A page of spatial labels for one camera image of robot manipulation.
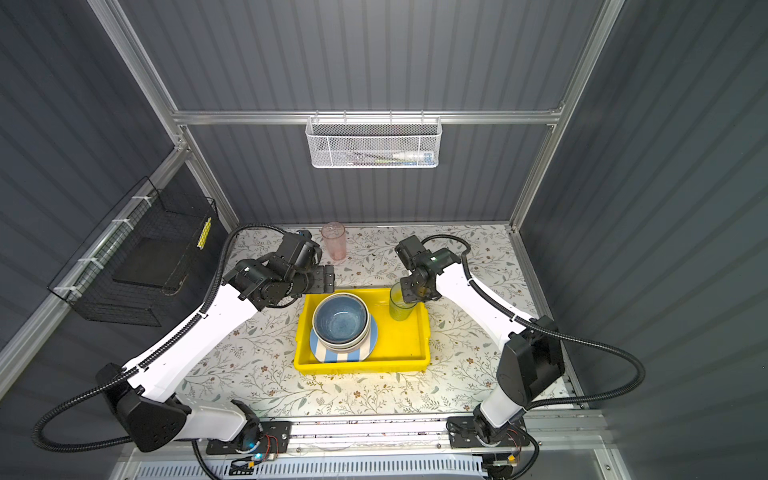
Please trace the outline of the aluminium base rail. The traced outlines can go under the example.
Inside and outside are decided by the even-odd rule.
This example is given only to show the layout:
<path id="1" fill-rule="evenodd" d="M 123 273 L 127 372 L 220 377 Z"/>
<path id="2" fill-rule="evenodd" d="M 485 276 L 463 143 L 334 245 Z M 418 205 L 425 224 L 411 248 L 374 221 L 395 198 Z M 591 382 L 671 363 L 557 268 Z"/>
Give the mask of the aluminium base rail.
<path id="1" fill-rule="evenodd" d="M 575 473 L 618 477 L 601 413 L 543 410 L 481 442 L 468 414 L 389 414 L 270 419 L 269 435 L 249 455 L 202 442 L 198 463 L 188 444 L 123 455 L 115 479 L 486 478 Z"/>

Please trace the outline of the yellow plastic bin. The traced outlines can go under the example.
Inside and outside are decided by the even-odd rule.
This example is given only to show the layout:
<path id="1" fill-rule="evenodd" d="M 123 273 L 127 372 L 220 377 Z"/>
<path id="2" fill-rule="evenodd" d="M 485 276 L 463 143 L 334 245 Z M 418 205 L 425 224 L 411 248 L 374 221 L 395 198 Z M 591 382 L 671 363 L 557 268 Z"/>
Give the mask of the yellow plastic bin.
<path id="1" fill-rule="evenodd" d="M 387 288 L 349 289 L 358 296 L 372 315 L 369 355 L 358 351 L 336 354 L 318 343 L 312 332 L 312 316 L 324 294 L 309 295 L 299 316 L 296 333 L 296 353 L 293 365 L 303 375 L 339 375 L 357 373 L 395 373 L 423 371 L 430 363 L 429 315 L 418 304 L 408 318 L 398 321 L 389 311 Z"/>

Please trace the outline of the white tube in basket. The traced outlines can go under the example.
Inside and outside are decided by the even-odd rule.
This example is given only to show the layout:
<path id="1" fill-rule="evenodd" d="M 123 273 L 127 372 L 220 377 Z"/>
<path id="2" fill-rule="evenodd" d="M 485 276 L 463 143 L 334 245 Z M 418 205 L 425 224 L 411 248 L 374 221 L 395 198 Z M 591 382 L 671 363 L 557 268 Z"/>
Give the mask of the white tube in basket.
<path id="1" fill-rule="evenodd" d="M 432 151 L 403 151 L 392 154 L 395 161 L 413 165 L 432 165 L 434 154 Z"/>

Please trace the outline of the frosted blue plastic cup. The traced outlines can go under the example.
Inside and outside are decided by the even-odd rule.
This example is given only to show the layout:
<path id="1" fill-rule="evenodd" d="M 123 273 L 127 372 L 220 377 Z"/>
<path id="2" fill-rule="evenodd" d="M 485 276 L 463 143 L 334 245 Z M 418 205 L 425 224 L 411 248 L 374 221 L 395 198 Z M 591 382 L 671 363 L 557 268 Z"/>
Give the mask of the frosted blue plastic cup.
<path id="1" fill-rule="evenodd" d="M 416 303 L 405 300 L 401 284 L 396 282 L 389 292 L 389 315 L 391 318 L 396 321 L 404 321 L 415 307 Z"/>

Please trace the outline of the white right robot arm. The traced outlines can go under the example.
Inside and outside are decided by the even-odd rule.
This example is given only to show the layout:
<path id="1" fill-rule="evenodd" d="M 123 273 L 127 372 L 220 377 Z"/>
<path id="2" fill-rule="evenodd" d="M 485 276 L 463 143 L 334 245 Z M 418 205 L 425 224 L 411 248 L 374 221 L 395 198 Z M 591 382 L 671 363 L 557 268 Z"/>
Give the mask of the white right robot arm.
<path id="1" fill-rule="evenodd" d="M 400 241 L 395 253 L 409 272 L 399 280 L 408 303 L 446 298 L 469 315 L 500 350 L 496 386 L 473 413 L 478 439 L 491 444 L 530 409 L 532 402 L 565 373 L 561 341 L 537 331 L 557 330 L 548 317 L 536 318 L 505 301 L 474 277 L 467 254 L 471 246 L 453 235 L 445 236 L 465 247 L 457 255 L 447 248 L 431 251 L 423 240 L 411 235 Z"/>

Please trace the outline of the pink plastic cup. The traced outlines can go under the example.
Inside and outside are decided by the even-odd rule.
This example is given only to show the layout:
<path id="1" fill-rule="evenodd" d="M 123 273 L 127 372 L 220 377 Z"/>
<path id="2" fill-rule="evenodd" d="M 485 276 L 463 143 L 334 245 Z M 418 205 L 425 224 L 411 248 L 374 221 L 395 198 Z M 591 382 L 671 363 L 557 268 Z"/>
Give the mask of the pink plastic cup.
<path id="1" fill-rule="evenodd" d="M 343 261 L 347 256 L 346 228 L 340 222 L 329 222 L 320 230 L 325 249 L 333 261 Z"/>

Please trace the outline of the light green bowl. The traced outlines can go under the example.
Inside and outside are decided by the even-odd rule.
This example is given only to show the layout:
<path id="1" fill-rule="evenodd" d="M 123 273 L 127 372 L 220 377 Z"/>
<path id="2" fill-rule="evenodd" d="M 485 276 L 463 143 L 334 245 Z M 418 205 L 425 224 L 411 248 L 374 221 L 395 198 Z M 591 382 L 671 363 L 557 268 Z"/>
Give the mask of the light green bowl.
<path id="1" fill-rule="evenodd" d="M 313 351 L 324 348 L 336 353 L 347 353 L 359 349 L 364 343 L 368 342 L 371 333 L 372 329 L 369 328 L 364 330 L 352 340 L 344 341 L 341 343 L 334 343 L 323 339 L 315 329 L 312 329 L 310 331 L 310 348 Z"/>

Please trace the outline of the floral patterned table mat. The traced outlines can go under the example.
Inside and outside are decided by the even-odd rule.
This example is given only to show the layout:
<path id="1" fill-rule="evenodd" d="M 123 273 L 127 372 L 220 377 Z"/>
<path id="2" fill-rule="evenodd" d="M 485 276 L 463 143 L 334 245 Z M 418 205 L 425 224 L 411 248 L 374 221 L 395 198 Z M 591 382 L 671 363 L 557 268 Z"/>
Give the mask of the floral patterned table mat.
<path id="1" fill-rule="evenodd" d="M 467 240 L 473 274 L 516 307 L 535 310 L 519 262 L 499 224 L 347 227 L 337 287 L 390 287 L 406 271 L 394 252 L 402 239 L 451 234 Z M 297 417 L 472 410 L 496 384 L 499 349 L 447 300 L 430 302 L 430 364 L 423 372 L 308 376 L 293 360 L 302 303 L 266 310 L 241 324 L 186 376 L 190 398 L 245 401 L 260 416 Z"/>

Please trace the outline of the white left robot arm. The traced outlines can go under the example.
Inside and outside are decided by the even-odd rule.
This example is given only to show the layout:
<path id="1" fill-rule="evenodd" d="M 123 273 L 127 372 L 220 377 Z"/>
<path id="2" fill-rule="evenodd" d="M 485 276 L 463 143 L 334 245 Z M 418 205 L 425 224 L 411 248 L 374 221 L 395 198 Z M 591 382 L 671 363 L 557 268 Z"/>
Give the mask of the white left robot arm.
<path id="1" fill-rule="evenodd" d="M 260 420 L 244 402 L 195 401 L 177 389 L 207 354 L 256 313 L 285 308 L 305 294 L 333 291 L 333 269 L 322 265 L 322 248 L 310 232 L 281 235 L 276 251 L 233 267 L 227 261 L 234 239 L 227 238 L 203 303 L 142 354 L 123 366 L 109 364 L 99 371 L 99 383 L 110 374 L 137 371 L 104 396 L 140 451 L 197 439 L 227 442 L 242 453 L 261 447 Z"/>

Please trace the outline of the dark blue bowl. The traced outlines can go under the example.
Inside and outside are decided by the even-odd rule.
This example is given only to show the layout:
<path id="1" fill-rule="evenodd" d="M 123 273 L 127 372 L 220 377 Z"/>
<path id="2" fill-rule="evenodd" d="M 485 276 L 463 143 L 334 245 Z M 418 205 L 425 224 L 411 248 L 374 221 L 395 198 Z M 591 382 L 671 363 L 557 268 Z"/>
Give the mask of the dark blue bowl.
<path id="1" fill-rule="evenodd" d="M 325 340 L 341 343 L 371 328 L 371 314 L 357 295 L 335 293 L 324 298 L 312 316 L 312 329 Z"/>

